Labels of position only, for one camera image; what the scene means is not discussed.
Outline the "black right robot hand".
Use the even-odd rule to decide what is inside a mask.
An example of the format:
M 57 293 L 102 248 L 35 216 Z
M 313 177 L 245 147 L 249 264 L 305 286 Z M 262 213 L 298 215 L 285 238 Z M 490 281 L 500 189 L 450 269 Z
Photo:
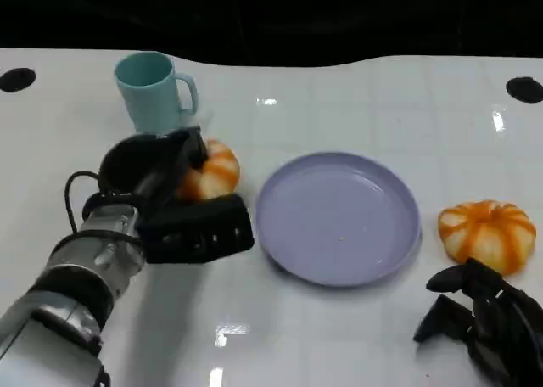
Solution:
M 444 335 L 467 347 L 493 385 L 542 385 L 542 306 L 534 298 L 473 258 L 437 272 L 426 288 L 439 297 L 414 333 L 416 343 Z

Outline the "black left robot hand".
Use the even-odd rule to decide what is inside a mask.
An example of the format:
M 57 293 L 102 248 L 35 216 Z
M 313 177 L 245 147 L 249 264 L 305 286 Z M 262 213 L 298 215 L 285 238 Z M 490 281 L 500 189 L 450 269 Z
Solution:
M 99 198 L 86 207 L 129 205 L 147 262 L 203 264 L 255 244 L 248 208 L 235 192 L 236 155 L 188 127 L 118 142 L 98 170 Z

